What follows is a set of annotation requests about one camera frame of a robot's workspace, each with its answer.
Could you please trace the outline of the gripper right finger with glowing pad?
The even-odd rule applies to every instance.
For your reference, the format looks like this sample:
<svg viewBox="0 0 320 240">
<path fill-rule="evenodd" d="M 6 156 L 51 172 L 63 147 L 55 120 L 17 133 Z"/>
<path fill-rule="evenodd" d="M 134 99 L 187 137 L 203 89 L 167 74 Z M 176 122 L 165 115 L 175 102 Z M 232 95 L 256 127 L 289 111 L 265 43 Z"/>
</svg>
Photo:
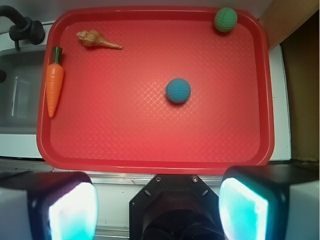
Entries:
<svg viewBox="0 0 320 240">
<path fill-rule="evenodd" d="M 229 240 L 318 240 L 319 167 L 230 167 L 219 189 L 219 214 Z"/>
</svg>

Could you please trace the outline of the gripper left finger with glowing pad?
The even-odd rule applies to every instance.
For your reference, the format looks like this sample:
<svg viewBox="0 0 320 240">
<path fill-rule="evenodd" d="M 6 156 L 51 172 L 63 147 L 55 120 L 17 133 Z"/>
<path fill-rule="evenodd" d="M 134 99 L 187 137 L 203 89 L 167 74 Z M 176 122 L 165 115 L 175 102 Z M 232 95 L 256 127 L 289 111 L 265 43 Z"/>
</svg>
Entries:
<svg viewBox="0 0 320 240">
<path fill-rule="evenodd" d="M 85 172 L 1 172 L 2 240 L 92 240 L 97 222 L 98 193 Z"/>
</svg>

